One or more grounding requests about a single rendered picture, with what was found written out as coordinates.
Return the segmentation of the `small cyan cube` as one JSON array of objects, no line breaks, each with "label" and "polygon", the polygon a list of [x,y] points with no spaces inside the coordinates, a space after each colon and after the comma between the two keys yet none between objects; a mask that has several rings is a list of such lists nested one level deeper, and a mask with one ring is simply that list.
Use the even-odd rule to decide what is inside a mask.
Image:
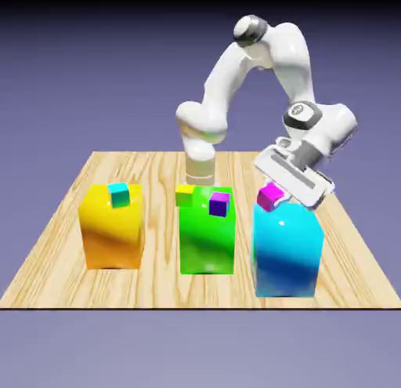
[{"label": "small cyan cube", "polygon": [[126,182],[110,183],[107,185],[107,189],[113,209],[130,205],[130,193]]}]

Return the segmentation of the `small magenta cube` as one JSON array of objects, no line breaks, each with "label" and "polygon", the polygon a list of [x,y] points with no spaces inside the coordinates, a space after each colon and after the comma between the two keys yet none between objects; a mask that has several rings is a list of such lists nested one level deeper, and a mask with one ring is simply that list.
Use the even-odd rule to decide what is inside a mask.
[{"label": "small magenta cube", "polygon": [[284,192],[274,183],[262,187],[257,196],[257,204],[267,212],[274,210],[275,203],[284,197]]}]

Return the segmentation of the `small yellow cube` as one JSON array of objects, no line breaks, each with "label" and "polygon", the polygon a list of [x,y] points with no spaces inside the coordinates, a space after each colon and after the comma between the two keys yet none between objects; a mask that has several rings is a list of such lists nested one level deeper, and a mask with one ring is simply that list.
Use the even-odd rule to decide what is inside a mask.
[{"label": "small yellow cube", "polygon": [[175,190],[175,205],[191,207],[193,204],[194,185],[179,184]]}]

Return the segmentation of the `large green box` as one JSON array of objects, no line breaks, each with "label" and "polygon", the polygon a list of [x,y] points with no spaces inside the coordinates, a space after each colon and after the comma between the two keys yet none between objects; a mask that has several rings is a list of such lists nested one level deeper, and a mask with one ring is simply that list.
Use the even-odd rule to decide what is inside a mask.
[{"label": "large green box", "polygon": [[[216,191],[230,193],[226,217],[211,216],[208,212],[209,198]],[[232,188],[194,186],[192,206],[178,208],[180,272],[232,274],[236,236]]]}]

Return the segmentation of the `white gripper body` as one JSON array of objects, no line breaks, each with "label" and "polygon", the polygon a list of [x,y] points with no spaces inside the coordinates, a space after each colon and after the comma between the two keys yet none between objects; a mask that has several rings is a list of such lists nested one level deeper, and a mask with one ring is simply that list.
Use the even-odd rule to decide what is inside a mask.
[{"label": "white gripper body", "polygon": [[293,152],[281,144],[271,144],[254,160],[255,167],[308,209],[316,209],[334,192],[334,182],[324,174],[292,164]]}]

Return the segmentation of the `large cyan box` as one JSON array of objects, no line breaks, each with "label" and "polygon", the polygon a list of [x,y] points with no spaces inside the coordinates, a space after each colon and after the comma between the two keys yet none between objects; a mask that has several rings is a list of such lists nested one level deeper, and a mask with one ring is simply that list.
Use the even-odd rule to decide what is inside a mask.
[{"label": "large cyan box", "polygon": [[324,232],[314,212],[283,202],[253,207],[251,271],[257,297],[312,297]]}]

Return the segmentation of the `large yellow box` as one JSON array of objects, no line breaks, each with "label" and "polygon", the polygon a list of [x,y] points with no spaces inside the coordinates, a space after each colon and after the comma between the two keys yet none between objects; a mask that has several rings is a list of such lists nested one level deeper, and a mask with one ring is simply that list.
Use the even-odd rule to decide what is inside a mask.
[{"label": "large yellow box", "polygon": [[143,189],[128,184],[130,205],[113,209],[106,184],[93,184],[78,208],[88,269],[138,269],[143,255]]}]

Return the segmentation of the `small purple cube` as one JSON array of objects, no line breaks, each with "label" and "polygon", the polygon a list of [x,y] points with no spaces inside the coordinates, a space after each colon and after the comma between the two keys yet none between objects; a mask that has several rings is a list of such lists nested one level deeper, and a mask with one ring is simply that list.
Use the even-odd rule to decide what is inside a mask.
[{"label": "small purple cube", "polygon": [[209,198],[208,212],[211,216],[226,217],[229,211],[230,193],[213,192]]}]

